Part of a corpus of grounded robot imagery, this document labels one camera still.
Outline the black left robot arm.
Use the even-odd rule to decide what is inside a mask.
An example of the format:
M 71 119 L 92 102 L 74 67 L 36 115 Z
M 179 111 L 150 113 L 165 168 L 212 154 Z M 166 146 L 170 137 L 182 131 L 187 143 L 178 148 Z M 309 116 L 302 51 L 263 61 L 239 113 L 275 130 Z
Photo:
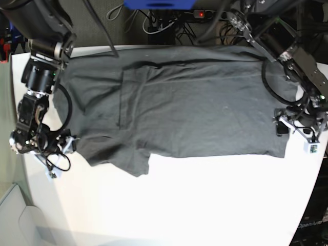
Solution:
M 266 90 L 286 109 L 275 116 L 279 124 L 293 131 L 311 131 L 317 139 L 327 127 L 327 78 L 318 70 L 315 59 L 298 43 L 297 32 L 280 18 L 280 14 L 296 5 L 297 1 L 275 1 L 262 12 L 253 12 L 251 7 L 242 5 L 234 9 L 234 1 L 221 1 L 210 27 L 197 38 L 203 44 L 209 40 L 209 33 L 215 28 L 222 14 L 238 31 L 237 37 L 244 38 L 251 46 L 264 55 L 261 78 Z M 295 78 L 303 90 L 296 101 L 289 101 L 277 94 L 269 85 L 266 68 L 269 63 L 278 62 L 288 78 Z

